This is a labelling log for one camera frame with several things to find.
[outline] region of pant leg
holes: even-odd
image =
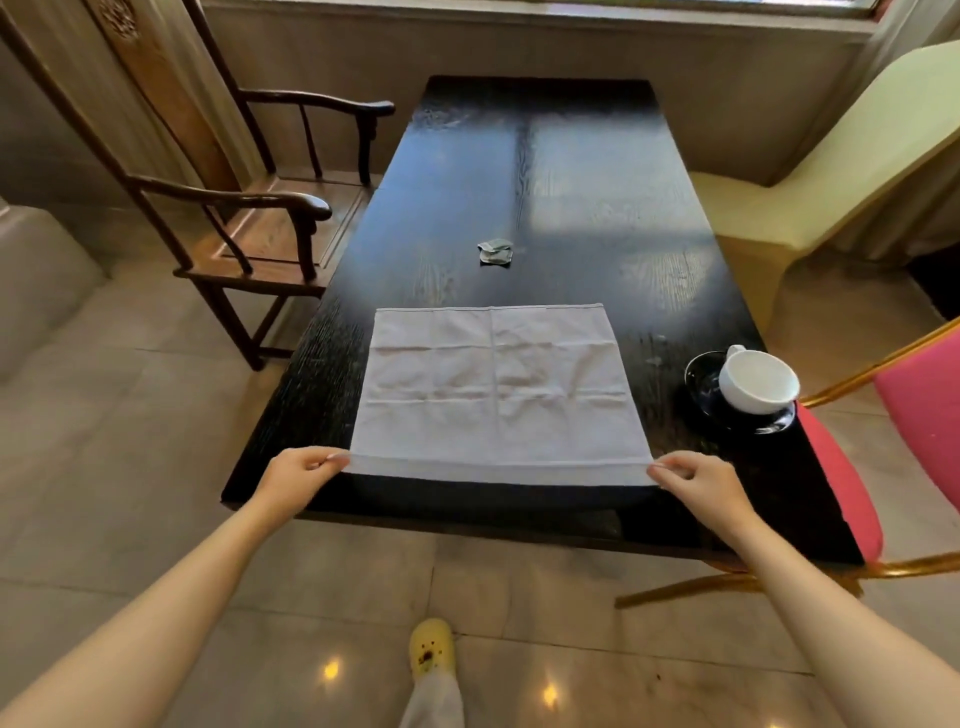
[[[417,681],[400,728],[464,728],[464,701],[457,678],[435,669]]]

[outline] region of table top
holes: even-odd
[[[476,244],[498,237],[514,241],[513,263],[480,265]],[[691,358],[764,347],[644,81],[430,80],[224,503],[245,502],[284,448],[349,447],[377,308],[542,303],[605,306],[655,456],[697,449],[732,461],[757,512],[803,554],[862,564],[799,424],[734,438],[685,411]],[[341,473],[303,515],[731,558],[659,489],[616,510],[557,508],[546,491],[535,495],[542,507],[523,509],[424,500],[457,493],[450,485]]]

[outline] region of black saucer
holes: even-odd
[[[797,417],[795,402],[772,415],[748,415],[733,409],[720,392],[720,370],[726,360],[726,352],[707,352],[686,365],[686,391],[701,412],[716,425],[743,434],[770,435],[793,424]]]

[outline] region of yellow slipper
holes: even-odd
[[[453,652],[453,631],[442,619],[426,619],[410,635],[410,669],[414,682],[432,669],[457,674]]]

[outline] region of gold chair frame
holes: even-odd
[[[880,372],[888,369],[905,357],[914,352],[918,352],[924,347],[934,344],[954,329],[960,328],[960,318],[943,324],[941,327],[931,331],[926,336],[917,339],[902,349],[893,352],[889,356],[878,361],[877,364],[864,369],[843,381],[828,387],[822,392],[818,392],[811,397],[800,399],[800,404],[805,407],[819,407],[832,401],[839,400],[841,397],[866,386],[874,380],[874,377]],[[669,601],[685,596],[694,596],[700,594],[709,594],[711,592],[741,592],[757,593],[762,592],[756,577],[747,571],[746,567],[731,567],[724,564],[709,563],[716,569],[726,573],[714,574],[713,576],[702,576],[697,579],[670,584],[658,589],[651,589],[647,592],[638,592],[637,594],[618,596],[613,603],[616,609],[627,609],[636,607],[640,604],[650,604],[658,601]],[[844,569],[839,571],[824,570],[824,572],[836,581],[840,586],[846,589],[854,596],[862,596],[863,589],[860,586],[861,580],[866,579],[904,579],[914,576],[929,576],[938,573],[954,573],[960,571],[960,551],[949,551],[947,553],[937,554],[935,556],[925,556],[920,559],[910,559],[909,561],[900,561],[894,563],[877,562],[875,564],[866,564],[862,567]]]

